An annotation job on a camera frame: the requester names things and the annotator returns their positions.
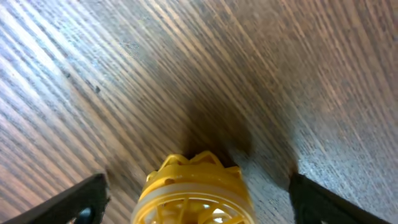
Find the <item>wooden surface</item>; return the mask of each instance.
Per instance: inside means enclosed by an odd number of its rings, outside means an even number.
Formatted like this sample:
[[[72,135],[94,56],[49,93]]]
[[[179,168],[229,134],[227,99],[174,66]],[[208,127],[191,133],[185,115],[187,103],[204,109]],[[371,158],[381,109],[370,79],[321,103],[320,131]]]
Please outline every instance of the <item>wooden surface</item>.
[[[243,168],[259,223],[301,173],[398,223],[398,3],[0,1],[0,222],[109,167],[127,223],[168,154]]]

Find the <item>yellow plastic part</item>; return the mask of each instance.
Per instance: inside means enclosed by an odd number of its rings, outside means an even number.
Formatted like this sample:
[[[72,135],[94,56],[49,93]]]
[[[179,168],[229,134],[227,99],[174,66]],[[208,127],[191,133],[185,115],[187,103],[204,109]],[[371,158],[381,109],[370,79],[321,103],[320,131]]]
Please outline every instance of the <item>yellow plastic part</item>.
[[[172,154],[147,176],[132,224],[253,224],[253,204],[239,167],[224,168],[210,151]]]

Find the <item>wooden table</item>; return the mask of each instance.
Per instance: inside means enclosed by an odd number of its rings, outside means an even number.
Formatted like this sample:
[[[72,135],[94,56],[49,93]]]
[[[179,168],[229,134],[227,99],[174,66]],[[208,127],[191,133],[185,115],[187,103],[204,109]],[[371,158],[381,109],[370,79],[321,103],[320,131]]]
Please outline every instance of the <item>wooden table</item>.
[[[171,153],[243,169],[292,223],[292,169],[398,223],[397,1],[3,0],[0,221],[106,167],[127,223]]]

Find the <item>yellow gear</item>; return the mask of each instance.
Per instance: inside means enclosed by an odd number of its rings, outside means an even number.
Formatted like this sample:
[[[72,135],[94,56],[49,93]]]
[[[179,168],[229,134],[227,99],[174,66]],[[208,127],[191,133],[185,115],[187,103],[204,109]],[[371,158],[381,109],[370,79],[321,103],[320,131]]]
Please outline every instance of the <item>yellow gear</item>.
[[[132,224],[254,224],[241,169],[210,151],[188,160],[172,154],[147,176]]]

